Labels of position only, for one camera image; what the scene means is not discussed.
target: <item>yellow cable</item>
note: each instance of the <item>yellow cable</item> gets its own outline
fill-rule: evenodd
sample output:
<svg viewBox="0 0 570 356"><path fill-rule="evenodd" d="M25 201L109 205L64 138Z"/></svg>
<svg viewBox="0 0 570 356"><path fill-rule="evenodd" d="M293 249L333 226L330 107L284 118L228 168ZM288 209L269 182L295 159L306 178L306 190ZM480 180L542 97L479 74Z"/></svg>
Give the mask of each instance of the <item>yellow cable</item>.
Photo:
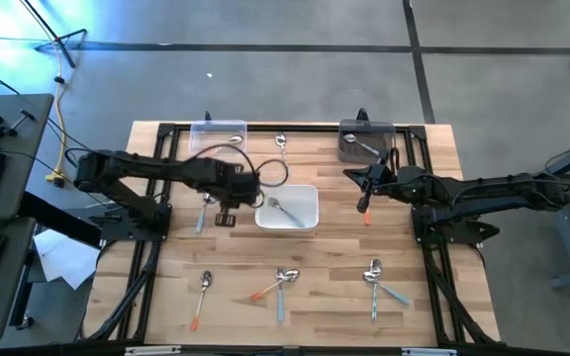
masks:
<svg viewBox="0 0 570 356"><path fill-rule="evenodd" d="M41 27L41 30L43 30L44 33L46 34L47 40L49 41L51 47L54 49L54 53L56 53L56 58L58 59L58 77L62 78L62 63L60 61L60 54L58 53L58 49L56 48L54 41L49 36L48 30L44 28L41 21L37 19L35 14L28 8L28 6L23 2L23 0L19 0L19 2L26 8L26 10L30 13L30 15L32 15L33 19L35 19L35 21ZM65 154L65 141L67 140L67 137L65 136L65 121L63 119L62 113L60 112L61 85L62 84L56 82L56 103L54 105L56 108L56 116L58 117L58 124L60 125L60 150L58 151L58 162L54 167L54 171L46 176L46 180L49 182L51 182L54 178L58 177L66 179L65 172L63 172L63 155Z"/></svg>

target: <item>white paper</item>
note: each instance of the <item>white paper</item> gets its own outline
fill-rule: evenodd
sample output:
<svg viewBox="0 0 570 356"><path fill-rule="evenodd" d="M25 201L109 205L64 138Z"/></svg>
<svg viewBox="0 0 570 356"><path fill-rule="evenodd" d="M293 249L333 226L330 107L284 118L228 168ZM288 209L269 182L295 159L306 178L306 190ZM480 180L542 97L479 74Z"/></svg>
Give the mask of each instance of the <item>white paper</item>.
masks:
<svg viewBox="0 0 570 356"><path fill-rule="evenodd" d="M74 290L96 270L100 250L54 230L35 236L35 245L46 279L62 277Z"/></svg>

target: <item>concrete floor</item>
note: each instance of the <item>concrete floor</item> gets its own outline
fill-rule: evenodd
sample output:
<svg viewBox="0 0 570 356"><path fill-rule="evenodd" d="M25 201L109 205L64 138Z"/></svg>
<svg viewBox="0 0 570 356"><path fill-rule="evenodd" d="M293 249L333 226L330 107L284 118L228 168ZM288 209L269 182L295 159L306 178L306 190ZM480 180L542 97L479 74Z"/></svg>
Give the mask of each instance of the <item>concrete floor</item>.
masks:
<svg viewBox="0 0 570 356"><path fill-rule="evenodd" d="M33 1L59 33L87 41L259 45L409 45L402 0ZM421 45L570 47L570 0L413 0ZM0 0L0 37L44 34L12 0ZM423 123L409 53L74 51L64 66L69 133L92 147L124 148L134 120L328 121L367 108L372 119ZM569 55L425 54L437 123L451 124L466 178L535 172L570 146ZM53 53L0 48L0 78L23 93L53 92ZM0 94L7 94L0 87ZM53 164L47 132L39 158ZM94 203L58 190L35 166L29 190L64 208ZM553 217L485 217L502 232L486 243L487 274L502 339L570 351L570 272ZM70 341L86 289L37 288L37 324L7 330L0 347ZM70 302L76 308L66 309Z"/></svg>

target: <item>white square bowl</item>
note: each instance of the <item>white square bowl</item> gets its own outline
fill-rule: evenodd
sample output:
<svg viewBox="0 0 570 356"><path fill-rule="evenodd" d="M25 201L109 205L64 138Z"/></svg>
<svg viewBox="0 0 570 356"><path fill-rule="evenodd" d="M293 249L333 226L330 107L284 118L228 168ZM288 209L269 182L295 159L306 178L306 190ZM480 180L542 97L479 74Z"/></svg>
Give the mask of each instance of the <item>white square bowl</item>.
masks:
<svg viewBox="0 0 570 356"><path fill-rule="evenodd" d="M318 189L312 185L283 185L265 188L262 207L254 213L256 224L267 231L311 231L320 219ZM269 198L276 198L283 209L295 216L304 227L297 227L286 214L267 204Z"/></svg>

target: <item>wooden table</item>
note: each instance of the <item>wooden table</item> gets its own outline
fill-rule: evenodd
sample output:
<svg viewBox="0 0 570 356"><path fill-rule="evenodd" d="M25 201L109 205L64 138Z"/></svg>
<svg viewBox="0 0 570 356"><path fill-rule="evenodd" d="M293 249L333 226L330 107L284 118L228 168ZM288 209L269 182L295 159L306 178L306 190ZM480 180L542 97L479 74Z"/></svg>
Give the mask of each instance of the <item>wooden table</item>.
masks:
<svg viewBox="0 0 570 356"><path fill-rule="evenodd" d="M158 122L135 122L128 152L152 155ZM364 226L355 209L357 186L341 173L335 133L287 133L288 184L312 184L320 194L320 223L313 232L266 233L254 223L254 211L237 211L237 226L214 226L211 208L201 235L195 224L200 194L181 183L172 186L173 218L157 268L146 343L307 346L434 346L422 251L415 244L409 207L374 197L373 224ZM451 126L427 126L434 173L462 178ZM177 159L188 157L188 133L180 138ZM407 164L398 136L401 164ZM421 157L416 145L416 156ZM250 131L247 152L254 164L280 158L274 133ZM127 179L143 194L142 179ZM84 331L95 331L125 291L134 244L118 242L101 259L87 306ZM362 272L372 258L383 264L381 281L406 295L409 307L379 293L377 322L371 322L370 285ZM476 251L450 245L460 300L486 333L499 338L485 271ZM285 322L276 321L276 294L255 303L249 296L274 281L276 267L298 268L300 278L284 287ZM199 299L204 270L214 275L206 293L199 329L189 325ZM443 304L446 330L452 335L449 307ZM137 299L132 328L140 309Z"/></svg>

